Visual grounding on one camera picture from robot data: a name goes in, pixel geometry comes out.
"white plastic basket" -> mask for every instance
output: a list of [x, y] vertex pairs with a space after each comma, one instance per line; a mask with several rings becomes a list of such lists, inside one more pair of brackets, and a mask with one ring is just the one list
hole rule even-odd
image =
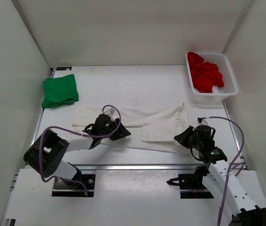
[[194, 88], [193, 80], [191, 78], [188, 55], [185, 55], [186, 64], [188, 67], [189, 81], [191, 89], [193, 91], [193, 97], [195, 100], [200, 101], [216, 101], [223, 100], [228, 96], [236, 95], [238, 93], [238, 85], [235, 79], [235, 74], [231, 68], [228, 58], [222, 53], [213, 52], [195, 52], [204, 58], [204, 62], [210, 62], [216, 64], [219, 68], [219, 72], [223, 75], [224, 87], [213, 86], [212, 93], [200, 93]]

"purple cable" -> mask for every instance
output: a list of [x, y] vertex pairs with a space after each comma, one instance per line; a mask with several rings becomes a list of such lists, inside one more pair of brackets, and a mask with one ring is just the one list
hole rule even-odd
[[237, 176], [237, 175], [240, 174], [240, 172], [242, 171], [242, 169], [243, 169], [243, 167], [244, 167], [244, 163], [243, 163], [243, 162], [240, 162], [239, 164], [236, 164], [234, 167], [231, 168], [232, 170], [234, 170], [236, 167], [238, 167], [238, 166], [240, 166], [240, 165], [242, 165], [242, 166], [241, 166], [241, 168], [238, 170], [238, 172], [236, 173], [235, 176]]
[[227, 187], [228, 187], [228, 182], [229, 182], [229, 173], [230, 173], [230, 170], [231, 170], [234, 162], [239, 157], [239, 155], [242, 153], [242, 150], [243, 150], [243, 147], [244, 147], [244, 144], [245, 144], [245, 135], [244, 135], [244, 132], [243, 132], [242, 128], [236, 122], [232, 121], [231, 119], [227, 119], [227, 118], [219, 117], [219, 116], [211, 116], [211, 117], [207, 117], [206, 119], [224, 119], [224, 120], [227, 120], [227, 121], [233, 123], [234, 125], [236, 125], [237, 128], [240, 130], [240, 132], [242, 134], [241, 148], [238, 151], [237, 155], [232, 160], [232, 162], [229, 164], [229, 167], [227, 169], [227, 175], [226, 175], [226, 180], [225, 180], [225, 185], [224, 185], [223, 199], [222, 199], [221, 206], [219, 208], [219, 216], [218, 216], [218, 223], [217, 223], [217, 226], [220, 226], [221, 220], [222, 220], [222, 214], [223, 214], [223, 210], [224, 210], [224, 206], [225, 206], [225, 199], [226, 199]]
[[112, 108], [114, 108], [114, 109], [117, 111], [118, 115], [119, 115], [119, 123], [118, 123], [117, 127], [115, 128], [115, 130], [113, 130], [113, 131], [112, 131], [111, 133], [109, 133], [108, 135], [104, 135], [104, 136], [96, 136], [96, 135], [81, 134], [81, 133], [77, 133], [77, 132], [75, 132], [75, 131], [71, 131], [71, 130], [69, 130], [69, 129], [65, 129], [65, 128], [59, 127], [59, 126], [50, 126], [50, 127], [47, 127], [47, 128], [43, 131], [43, 133], [41, 134], [40, 145], [39, 145], [39, 171], [40, 171], [41, 179], [42, 179], [43, 182], [46, 183], [46, 182], [50, 181], [52, 178], [57, 178], [57, 179], [61, 179], [61, 180], [66, 181], [66, 182], [78, 183], [78, 184], [80, 184], [80, 185], [83, 186], [83, 188], [84, 188], [84, 190], [85, 190], [85, 193], [86, 193], [86, 196], [88, 196], [86, 186], [85, 186], [81, 181], [78, 181], [78, 180], [69, 180], [69, 179], [64, 179], [64, 178], [59, 178], [59, 177], [57, 177], [57, 176], [51, 176], [49, 179], [45, 179], [45, 178], [44, 178], [43, 164], [42, 164], [42, 150], [43, 150], [43, 146], [42, 146], [42, 144], [43, 144], [44, 136], [45, 136], [46, 132], [47, 132], [49, 129], [60, 129], [60, 130], [63, 130], [63, 131], [69, 132], [69, 133], [73, 133], [73, 134], [78, 135], [78, 136], [83, 136], [83, 137], [91, 137], [91, 138], [107, 138], [107, 137], [110, 137], [113, 133], [115, 133], [115, 132], [118, 130], [118, 128], [119, 128], [119, 126], [120, 126], [120, 124], [121, 124], [121, 120], [122, 120], [122, 118], [121, 118], [121, 115], [120, 115], [119, 110], [118, 110], [116, 107], [114, 107], [114, 106], [112, 106], [112, 105], [105, 105], [105, 106], [103, 107], [102, 111], [104, 111], [104, 109], [105, 109], [106, 107], [112, 107]]

